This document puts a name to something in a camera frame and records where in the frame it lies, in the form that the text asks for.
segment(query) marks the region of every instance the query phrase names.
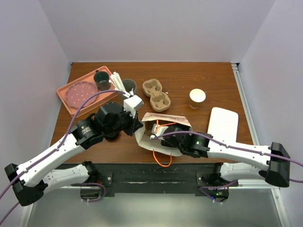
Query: brown table surface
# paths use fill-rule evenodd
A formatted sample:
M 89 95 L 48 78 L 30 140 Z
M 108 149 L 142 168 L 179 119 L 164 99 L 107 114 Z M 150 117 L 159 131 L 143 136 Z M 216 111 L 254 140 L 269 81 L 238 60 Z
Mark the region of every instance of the brown table surface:
M 252 144 L 252 139 L 242 106 L 240 94 L 229 62 L 79 62 L 73 63 L 68 82 L 71 82 L 101 66 L 107 66 L 111 72 L 118 72 L 122 79 L 133 79 L 137 83 L 138 96 L 144 101 L 139 110 L 142 119 L 147 112 L 154 113 L 149 98 L 144 94 L 142 84 L 149 79 L 158 79 L 163 92 L 168 92 L 171 106 L 163 114 L 185 116 L 194 131 L 207 132 L 210 113 L 213 107 L 221 107 L 239 115 L 237 142 Z M 200 88 L 206 92 L 203 106 L 192 109 L 189 106 L 189 92 Z M 118 97 L 112 99 L 120 103 Z M 94 109 L 77 118 L 82 120 Z M 58 120 L 53 132 L 52 144 L 66 132 L 71 121 L 64 105 L 61 105 Z M 160 162 L 169 162 L 169 156 L 157 153 Z M 126 136 L 123 132 L 117 140 L 96 144 L 81 154 L 67 160 L 80 163 L 154 163 L 152 152 L 137 145 L 135 137 Z M 173 157 L 173 163 L 213 163 L 223 162 L 217 158 L 192 158 L 189 156 Z

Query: white paper cup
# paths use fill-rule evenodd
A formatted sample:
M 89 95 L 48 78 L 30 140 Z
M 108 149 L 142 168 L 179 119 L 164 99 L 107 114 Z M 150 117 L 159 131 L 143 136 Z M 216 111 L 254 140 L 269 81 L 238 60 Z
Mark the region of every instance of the white paper cup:
M 197 109 L 201 106 L 202 102 L 206 99 L 206 94 L 201 89 L 193 89 L 189 93 L 190 107 Z

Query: white wall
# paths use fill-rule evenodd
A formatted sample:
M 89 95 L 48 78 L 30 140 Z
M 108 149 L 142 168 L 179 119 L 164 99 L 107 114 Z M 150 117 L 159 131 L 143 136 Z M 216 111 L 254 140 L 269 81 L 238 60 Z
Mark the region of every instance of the white wall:
M 70 61 L 240 62 L 274 0 L 40 0 Z
M 56 89 L 69 62 L 37 0 L 0 1 L 0 191 L 9 183 L 4 167 L 36 156 L 50 143 L 60 102 Z M 17 202 L 0 201 L 0 219 Z M 17 226 L 17 207 L 3 226 Z
M 284 145 L 303 162 L 303 1 L 276 0 L 240 63 L 259 140 Z M 291 166 L 291 178 L 302 168 Z M 282 189 L 293 227 L 302 226 L 302 184 Z

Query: gray floor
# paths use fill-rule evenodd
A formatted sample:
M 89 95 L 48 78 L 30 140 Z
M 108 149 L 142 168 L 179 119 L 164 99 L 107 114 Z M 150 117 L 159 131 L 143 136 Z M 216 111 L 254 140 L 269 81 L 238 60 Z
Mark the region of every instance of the gray floor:
M 79 189 L 59 189 L 33 206 L 29 227 L 279 227 L 270 189 L 234 189 L 223 205 L 191 194 L 117 194 L 80 201 Z

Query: pink tray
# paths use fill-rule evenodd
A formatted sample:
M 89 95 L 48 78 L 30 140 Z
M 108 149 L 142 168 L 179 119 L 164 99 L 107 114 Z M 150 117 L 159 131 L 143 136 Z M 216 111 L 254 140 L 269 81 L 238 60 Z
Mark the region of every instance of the pink tray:
M 87 81 L 87 82 L 95 83 L 95 81 L 94 81 L 94 75 L 95 75 L 95 73 L 96 73 L 96 70 L 105 71 L 105 72 L 107 72 L 109 75 L 112 75 L 112 73 L 109 71 L 109 69 L 108 69 L 106 66 L 102 66 L 102 67 L 100 67 L 100 68 L 98 68 L 98 69 L 95 69 L 94 71 L 92 71 L 92 72 L 86 74 L 85 76 L 80 77 L 79 79 L 76 79 L 76 80 L 72 81 L 71 83 L 69 83 L 69 84 L 67 84 L 67 85 L 65 85 L 65 86 L 63 86 L 63 87 L 57 89 L 57 94 L 58 94 L 58 96 L 60 97 L 62 103 L 64 104 L 64 106 L 65 106 L 65 108 L 67 109 L 68 113 L 69 113 L 72 117 L 73 117 L 73 116 L 75 115 L 75 113 L 77 112 L 77 108 L 70 107 L 70 106 L 66 103 L 66 101 L 65 101 L 65 93 L 66 93 L 66 91 L 68 90 L 68 88 L 69 88 L 71 85 L 73 85 L 73 84 L 76 83 L 76 82 Z M 110 90 L 114 90 L 114 89 L 115 89 L 114 85 L 111 84 Z M 98 107 L 98 106 L 101 106 L 102 104 L 104 104 L 105 102 L 108 102 L 110 99 L 112 99 L 113 97 L 115 97 L 115 96 L 117 96 L 117 95 L 118 95 L 118 93 L 116 93 L 116 92 L 109 92 L 109 93 L 104 93 L 104 94 L 98 95 L 97 98 L 96 98 L 96 100 L 95 100 L 92 104 L 90 104 L 90 105 L 88 105 L 88 106 L 86 106 L 86 107 L 84 107 L 84 108 L 82 108 L 82 109 L 80 110 L 80 112 L 79 112 L 79 114 L 77 115 L 77 117 L 79 117 L 79 116 L 81 116 L 81 115 L 83 115 L 83 114 L 85 114 L 85 113 L 91 111 L 92 109 L 95 109 L 95 108 Z

